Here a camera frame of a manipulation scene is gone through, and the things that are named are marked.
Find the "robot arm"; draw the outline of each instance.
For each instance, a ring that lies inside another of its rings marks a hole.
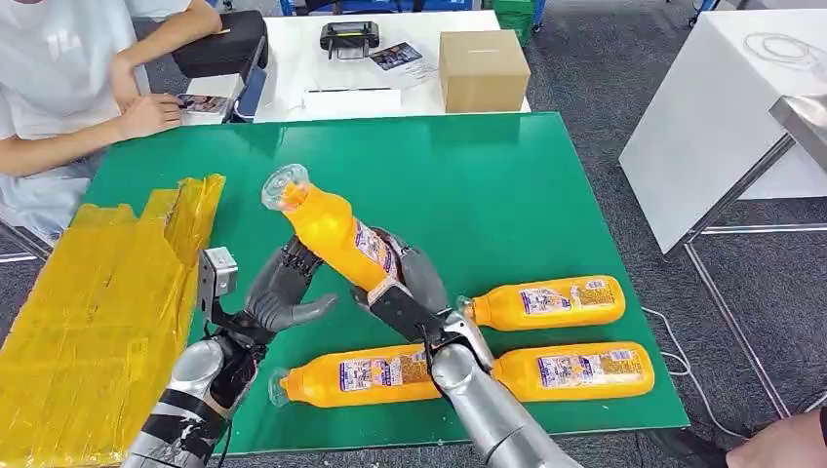
[[[295,237],[270,257],[253,282],[244,310],[228,315],[219,302],[235,289],[238,265],[226,248],[199,258],[198,302],[205,336],[178,357],[172,378],[121,464],[127,468],[203,468],[256,379],[276,333],[323,315],[327,294],[299,304],[322,263]],[[218,328],[208,333],[207,324]]]
[[[491,376],[491,349],[474,322],[446,307],[445,289],[427,256],[378,232],[397,252],[405,285],[387,280],[367,295],[354,295],[406,340],[424,341],[434,383],[486,464],[492,468],[582,468]]]

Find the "green table mat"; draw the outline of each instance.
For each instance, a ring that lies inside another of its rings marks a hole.
[[[617,278],[627,300],[617,322],[600,327],[500,332],[484,329],[495,356],[554,344],[631,340],[649,352],[655,385],[635,398],[527,404],[552,434],[689,424],[591,188],[557,113],[242,124],[181,128],[114,146],[86,202],[131,204],[186,176],[227,177],[212,245],[239,264],[238,289],[222,303],[242,306],[254,275],[292,229],[259,200],[279,167],[300,163],[319,187],[340,194],[368,225],[427,252],[452,297],[506,284],[591,274]],[[307,298],[327,292],[339,305],[316,322],[283,331],[262,362],[233,422],[231,453],[450,443],[466,439],[442,400],[341,409],[273,407],[274,369],[333,352],[400,344],[399,335],[354,305],[331,268]],[[201,337],[200,313],[190,340]]]

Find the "floor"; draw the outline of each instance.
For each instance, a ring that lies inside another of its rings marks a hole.
[[[236,0],[238,8],[276,11],[274,2]],[[535,110],[559,110],[603,209],[637,293],[667,314],[718,419],[743,432],[775,420],[743,353],[685,255],[661,257],[629,185],[617,165],[626,140],[686,40],[689,0],[548,0],[544,27],[526,47],[532,68],[529,101]],[[147,25],[140,25],[144,31]],[[182,92],[185,81],[168,60],[150,66],[156,91]],[[688,90],[699,93],[701,90]],[[738,203],[722,223],[827,219],[827,201]],[[827,388],[827,235],[755,235],[702,238],[696,246],[753,340],[791,409]],[[0,240],[0,252],[10,246]],[[0,339],[37,275],[39,265],[0,265]],[[674,352],[663,325],[652,321],[664,351]],[[725,447],[738,441],[713,431],[700,396],[675,377],[694,428]],[[585,467],[678,467],[646,437],[614,434],[560,438]],[[232,468],[471,467],[468,445],[271,454],[226,461]]]

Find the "green crate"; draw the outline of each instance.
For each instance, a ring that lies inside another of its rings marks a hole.
[[[499,13],[534,14],[534,0],[492,0],[493,9]]]
[[[529,43],[532,37],[532,26],[534,26],[533,15],[496,12],[496,19],[501,29],[514,29],[521,46]]]

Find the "black tape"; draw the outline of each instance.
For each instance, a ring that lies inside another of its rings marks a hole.
[[[206,463],[225,427],[224,424],[211,426],[207,421],[181,415],[150,414],[141,431],[161,439],[170,447],[192,453]]]
[[[204,419],[210,425],[220,425],[225,422],[224,418],[218,414],[217,411],[207,405],[206,402],[200,398],[193,397],[192,395],[179,390],[174,390],[172,388],[164,390],[164,393],[158,401],[161,403],[166,403],[171,407],[194,412],[198,415],[198,417]]]
[[[153,413],[143,423],[141,432],[154,436],[171,447],[192,453],[206,464],[226,430],[227,420],[205,402],[178,390],[168,388],[159,401],[188,410],[198,418],[181,414]]]

